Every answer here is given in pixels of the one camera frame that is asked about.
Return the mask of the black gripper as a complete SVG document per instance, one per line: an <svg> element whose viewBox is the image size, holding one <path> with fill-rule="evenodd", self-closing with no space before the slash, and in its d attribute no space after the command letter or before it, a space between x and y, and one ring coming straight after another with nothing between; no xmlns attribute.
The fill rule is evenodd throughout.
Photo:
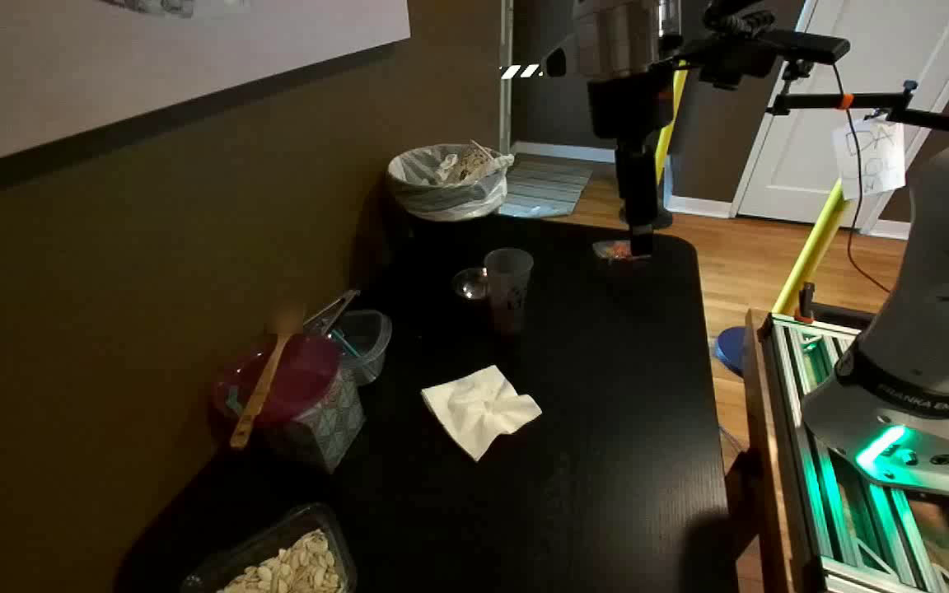
<svg viewBox="0 0 949 593"><path fill-rule="evenodd" d="M674 61L655 61L647 73L589 83L589 123L597 138L647 142L654 133L674 123ZM630 228L630 254L654 254L655 237L655 155L649 145L617 145L617 183L623 197L623 217Z"/></svg>

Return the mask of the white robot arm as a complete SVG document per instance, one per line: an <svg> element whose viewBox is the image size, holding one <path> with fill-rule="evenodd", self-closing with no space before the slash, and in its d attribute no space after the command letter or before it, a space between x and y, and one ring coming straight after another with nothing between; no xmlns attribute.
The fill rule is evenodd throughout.
<svg viewBox="0 0 949 593"><path fill-rule="evenodd" d="M949 115L912 108L911 97L911 88L783 88L770 112L874 108L886 123L949 133ZM803 394L802 426L876 484L949 496L949 148L926 160L892 292Z"/></svg>

